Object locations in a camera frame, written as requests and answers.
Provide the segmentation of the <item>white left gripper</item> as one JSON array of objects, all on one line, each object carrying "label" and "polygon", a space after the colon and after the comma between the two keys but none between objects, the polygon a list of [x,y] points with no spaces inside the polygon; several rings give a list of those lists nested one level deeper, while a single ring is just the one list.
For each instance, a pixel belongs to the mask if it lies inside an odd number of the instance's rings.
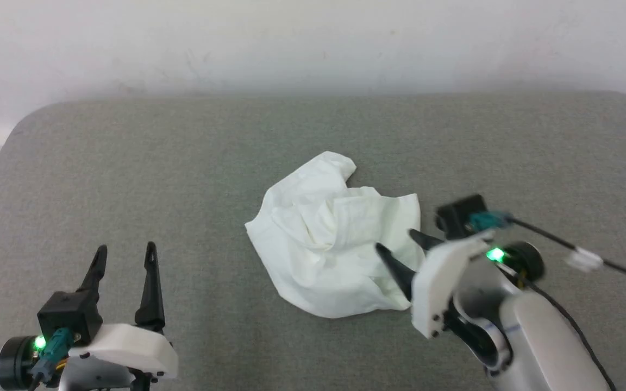
[{"label": "white left gripper", "polygon": [[[107,246],[100,245],[90,262],[77,292],[97,293],[107,267]],[[136,326],[130,324],[103,324],[87,346],[69,350],[70,358],[82,354],[101,361],[139,369],[167,379],[179,375],[179,357],[166,336],[159,334],[166,326],[163,291],[161,289],[158,251],[154,242],[148,242],[143,263],[146,270],[142,299],[134,315]]]}]

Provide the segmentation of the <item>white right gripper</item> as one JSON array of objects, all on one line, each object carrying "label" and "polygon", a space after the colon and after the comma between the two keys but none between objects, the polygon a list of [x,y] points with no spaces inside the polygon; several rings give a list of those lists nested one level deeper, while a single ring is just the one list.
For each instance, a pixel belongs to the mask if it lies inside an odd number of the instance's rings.
[{"label": "white right gripper", "polygon": [[484,254],[494,239],[494,230],[459,240],[445,242],[441,238],[410,229],[408,235],[425,253],[418,269],[403,264],[382,243],[375,251],[393,281],[407,300],[411,300],[411,322],[427,339],[441,334],[444,312],[470,260]]}]

